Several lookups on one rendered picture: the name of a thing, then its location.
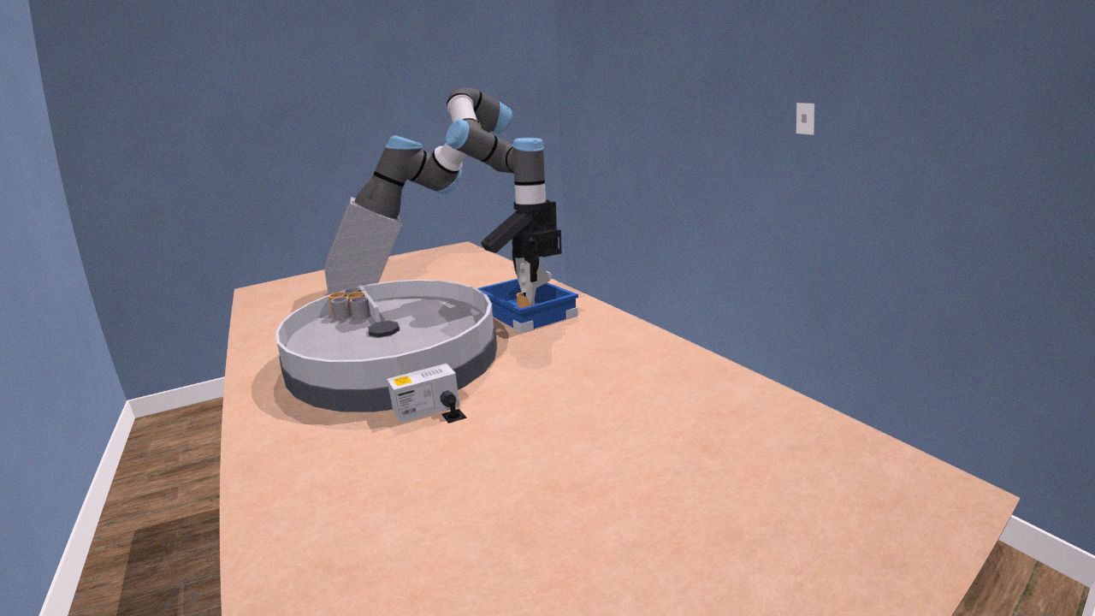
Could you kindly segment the blue crate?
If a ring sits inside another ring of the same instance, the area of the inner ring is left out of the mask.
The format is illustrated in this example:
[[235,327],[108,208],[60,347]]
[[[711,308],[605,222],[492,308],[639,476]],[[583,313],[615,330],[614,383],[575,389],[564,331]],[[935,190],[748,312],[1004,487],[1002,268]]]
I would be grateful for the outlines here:
[[535,304],[525,309],[517,306],[517,293],[521,293],[518,278],[503,283],[482,286],[480,291],[489,297],[493,318],[500,319],[519,333],[535,330],[556,321],[578,317],[577,293],[545,283],[535,288]]

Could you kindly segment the grey round turntable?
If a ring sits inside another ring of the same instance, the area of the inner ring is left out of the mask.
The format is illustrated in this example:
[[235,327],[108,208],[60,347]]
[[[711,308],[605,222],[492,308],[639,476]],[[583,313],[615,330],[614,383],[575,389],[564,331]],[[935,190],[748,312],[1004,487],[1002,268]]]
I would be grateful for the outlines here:
[[456,410],[458,390],[484,374],[497,351],[489,297],[438,280],[358,287],[370,318],[334,319],[326,295],[281,321],[286,388],[314,408],[394,410],[401,425],[448,409],[449,425],[466,418]]

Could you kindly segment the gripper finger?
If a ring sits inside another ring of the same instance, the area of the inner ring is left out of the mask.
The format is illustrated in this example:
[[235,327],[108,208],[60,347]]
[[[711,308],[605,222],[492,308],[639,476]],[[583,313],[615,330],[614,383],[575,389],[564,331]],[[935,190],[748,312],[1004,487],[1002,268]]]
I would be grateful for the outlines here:
[[551,280],[551,274],[548,270],[542,269],[542,261],[537,257],[535,249],[530,245],[530,256],[527,257],[525,263],[525,297],[531,305],[535,303],[535,288],[537,286],[542,286]]
[[518,258],[518,256],[516,256],[515,254],[515,251],[512,249],[512,264],[515,264],[515,272],[518,278],[518,283],[521,288],[521,292],[523,292],[523,297],[525,297],[525,263],[528,261],[525,261],[525,258]]

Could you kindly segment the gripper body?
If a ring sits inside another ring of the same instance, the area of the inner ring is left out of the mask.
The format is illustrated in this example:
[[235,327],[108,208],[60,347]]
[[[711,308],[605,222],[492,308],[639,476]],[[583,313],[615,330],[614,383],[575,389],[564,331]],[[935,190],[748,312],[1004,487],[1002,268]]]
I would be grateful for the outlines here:
[[[550,257],[562,254],[562,230],[556,222],[556,202],[545,200],[545,204],[515,205],[515,210],[530,210],[534,221],[525,226],[515,237],[512,237],[512,249],[518,258],[530,256],[530,245],[535,249],[537,256]],[[560,237],[560,246],[558,239]]]

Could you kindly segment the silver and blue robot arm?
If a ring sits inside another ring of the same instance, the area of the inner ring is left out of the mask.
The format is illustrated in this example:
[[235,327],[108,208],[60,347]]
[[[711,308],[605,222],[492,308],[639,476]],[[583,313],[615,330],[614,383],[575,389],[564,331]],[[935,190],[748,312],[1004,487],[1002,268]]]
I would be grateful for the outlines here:
[[[541,138],[517,138],[510,146],[502,138],[489,135],[489,130],[503,133],[508,128],[512,111],[473,88],[456,90],[449,95],[447,108],[453,124],[446,135],[446,144],[435,148],[431,155],[420,151],[423,146],[413,140],[395,135],[388,138],[387,149],[376,165],[372,178],[353,202],[373,213],[397,219],[400,191],[405,181],[413,181],[433,191],[452,191],[461,178],[462,161],[469,155],[495,171],[515,173],[516,204],[545,204],[544,147]],[[534,220],[530,211],[516,210],[482,240],[482,248],[496,253]]]

